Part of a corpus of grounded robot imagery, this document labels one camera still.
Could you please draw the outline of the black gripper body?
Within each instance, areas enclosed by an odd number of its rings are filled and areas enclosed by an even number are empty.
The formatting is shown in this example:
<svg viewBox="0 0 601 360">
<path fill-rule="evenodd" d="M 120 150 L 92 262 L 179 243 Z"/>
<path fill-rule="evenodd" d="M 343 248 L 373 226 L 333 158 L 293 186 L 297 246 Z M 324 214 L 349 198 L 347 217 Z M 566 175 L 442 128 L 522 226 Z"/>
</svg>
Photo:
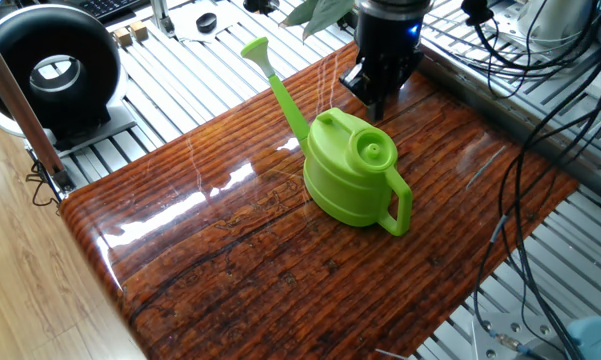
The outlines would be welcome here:
<svg viewBox="0 0 601 360">
<path fill-rule="evenodd" d="M 416 70 L 423 57 L 417 49 L 422 23 L 422 17 L 358 19 L 358 62 L 362 63 L 362 79 L 368 95 L 389 95 L 397 91 Z"/>
</svg>

